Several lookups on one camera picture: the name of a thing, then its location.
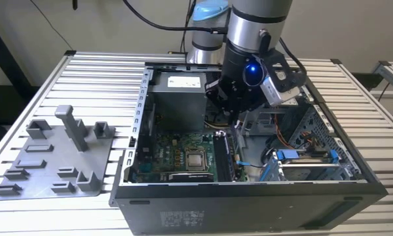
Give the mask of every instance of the motherboard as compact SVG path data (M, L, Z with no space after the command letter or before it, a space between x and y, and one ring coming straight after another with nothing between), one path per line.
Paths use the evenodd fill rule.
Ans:
M152 157L139 163L136 182L216 182L211 134L159 134Z

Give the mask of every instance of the silver cylinder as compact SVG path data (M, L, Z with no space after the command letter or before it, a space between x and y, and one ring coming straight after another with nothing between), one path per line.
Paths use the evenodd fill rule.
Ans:
M257 53L261 32L271 35L269 49L281 37L292 0L233 0L228 39L243 51Z
M187 56L188 63L193 64L221 64L224 60L224 48L207 51L192 47Z
M284 22L263 24L240 18L235 13L231 15L228 39L243 51L256 53L261 45L261 30L267 30L272 39L269 49L280 40Z
M287 16L293 0L232 0L243 13L259 17Z

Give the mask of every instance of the black cable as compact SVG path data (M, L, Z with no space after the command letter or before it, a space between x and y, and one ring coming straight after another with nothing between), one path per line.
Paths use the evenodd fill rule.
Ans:
M197 3L197 0L189 0L188 2L188 11L187 11L187 18L185 18L185 27L188 27L188 24L189 24L189 21L191 21L191 17L192 17L192 14L195 12L195 8L196 8L196 3ZM183 33L183 41L181 41L181 47L180 47L180 52L183 52L184 50L184 53L185 53L185 56L187 56L187 49L185 49L185 35L187 35L187 31L184 31Z
M300 144L300 146L299 146L296 149L300 149L301 146L303 146L304 144L308 144L308 143L309 143L309 141L305 141L303 144Z
M255 168L263 168L263 166L255 166L255 165L252 165L252 164L251 164L251 166L255 167Z
M385 91L387 91L387 89L388 89L389 85L391 85L391 83L388 82L388 85L387 85L387 86L385 86L385 88L383 89L383 91L381 91L381 94L380 94L380 97L379 97L377 101L380 101L380 100L381 100L381 98L383 98L383 94L385 94Z
M217 28L203 28L203 27L168 27L157 25L156 23L151 22L148 19L144 18L144 16L136 11L136 9L129 4L128 0L123 0L128 9L132 11L132 13L144 21L147 24L153 26L155 28L160 30L168 30L168 31L205 31L213 34L227 34L228 28L225 27L217 27Z
M33 0L29 0L32 2L32 4L35 5L35 7L37 8L39 12L41 13L41 15L44 16L45 20L48 21L48 24L51 25L51 28L53 29L53 31L60 35L61 39L64 40L64 42L67 43L68 47L73 50L71 44L68 43L68 41L65 40L65 38L63 37L63 35L60 34L60 32L55 29L55 27L52 26L51 21L48 20L45 14L43 13L43 11L40 10L40 7L37 6L37 4L33 2Z
M285 53L288 54L288 56L293 59L293 61L296 62L297 66L300 67L301 73L304 74L304 76L308 76L308 71L307 68L304 67L304 65L301 64L301 62L299 61L299 59L296 58L296 56L292 54L292 52L289 51L287 44L283 40L283 38L280 38L280 44L283 46L283 49L285 51Z

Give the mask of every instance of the robotic arm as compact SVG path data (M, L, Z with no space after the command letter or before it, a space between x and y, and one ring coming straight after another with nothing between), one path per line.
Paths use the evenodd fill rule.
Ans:
M221 48L221 34L227 34L221 77L205 84L205 93L213 104L231 114L229 124L236 122L240 113L255 110L263 104L279 106L300 94L299 88L305 83L307 72L280 38L292 0L231 0L228 27L213 27L221 22L221 13L228 8L225 0L205 0L197 4L196 11L203 20L197 20L193 27L157 25L140 15L128 0L123 1L151 26L161 30L195 31L197 57L192 55L192 63L200 63L197 58L204 55L204 51ZM289 67L283 53L276 50L277 42L301 72Z
M307 80L276 50L292 0L232 0L232 4L223 75L205 85L208 98L231 113L229 124L241 112L293 98Z

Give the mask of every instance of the blue tab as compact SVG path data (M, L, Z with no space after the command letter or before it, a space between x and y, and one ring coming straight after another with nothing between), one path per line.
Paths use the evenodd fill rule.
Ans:
M285 159L299 159L299 153L296 150L283 150L283 155Z
M339 158L339 153L336 152L336 150L332 149L332 150L329 151L329 156L331 156L331 158L332 158L332 163L333 163L333 164L339 163L340 158Z
M267 175L268 175L269 170L271 170L271 165L267 166L267 169L265 169L265 171L264 171L264 173L263 173L263 176L261 176L261 178L260 178L260 181L264 181L264 180L265 180L265 177L267 177Z
M284 160L284 153L283 153L283 150L277 151L277 152L276 152L276 155L277 155L277 159L279 159L279 160Z
M219 16L229 8L227 0L207 0L196 4L193 21L203 21Z

